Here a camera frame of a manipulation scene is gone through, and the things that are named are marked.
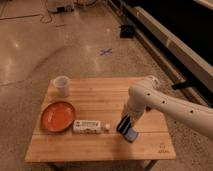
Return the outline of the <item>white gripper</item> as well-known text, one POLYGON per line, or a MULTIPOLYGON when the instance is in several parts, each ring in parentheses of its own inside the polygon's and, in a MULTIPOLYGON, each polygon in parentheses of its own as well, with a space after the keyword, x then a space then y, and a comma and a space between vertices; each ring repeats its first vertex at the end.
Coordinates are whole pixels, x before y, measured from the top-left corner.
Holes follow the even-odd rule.
POLYGON ((127 104, 124 105, 121 117, 128 115, 130 117, 131 125, 134 126, 140 117, 143 115, 144 109, 141 110, 133 110, 127 104))

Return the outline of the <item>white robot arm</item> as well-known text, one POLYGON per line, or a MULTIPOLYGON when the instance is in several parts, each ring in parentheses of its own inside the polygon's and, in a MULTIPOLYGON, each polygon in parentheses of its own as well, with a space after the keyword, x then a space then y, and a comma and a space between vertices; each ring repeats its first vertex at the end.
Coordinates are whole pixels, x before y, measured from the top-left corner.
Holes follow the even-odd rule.
POLYGON ((128 89, 122 115, 134 125, 149 107, 213 140, 213 109, 166 95, 158 90, 159 86, 160 81, 152 75, 134 82, 128 89))

